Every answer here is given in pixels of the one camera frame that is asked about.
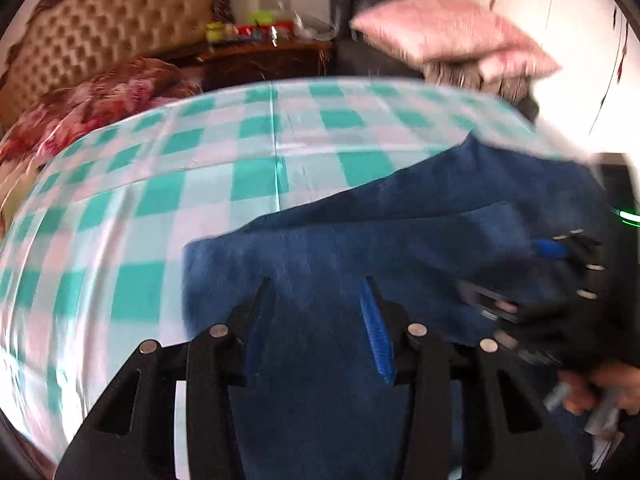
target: tufted headboard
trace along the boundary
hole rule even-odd
[[[49,91],[202,41],[213,20],[232,21],[229,0],[40,0],[0,78],[0,124]]]

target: floral blanket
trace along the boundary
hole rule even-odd
[[[41,97],[0,140],[0,239],[40,168],[67,146],[103,126],[200,93],[200,69],[143,58]]]

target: green checkered bedsheet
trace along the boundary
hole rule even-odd
[[[387,176],[470,130],[571,155],[496,98],[357,78],[212,92],[78,140],[42,173],[0,253],[0,408],[59,459],[140,341],[185,340],[185,243]]]

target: wooden cabinet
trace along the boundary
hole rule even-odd
[[[205,71],[204,90],[264,80],[326,75],[332,44],[289,41],[206,50],[196,56]]]

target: blue fabric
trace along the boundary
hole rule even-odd
[[[358,302],[366,274],[414,320],[476,344],[493,323],[461,302],[457,280],[523,303],[556,298],[573,284],[561,262],[539,261],[531,239],[575,228],[599,237],[605,211],[587,168],[469,135],[390,177],[187,245],[191,336],[223,322],[264,276],[276,287],[260,375],[231,393],[247,478],[392,477],[408,393],[376,372]]]

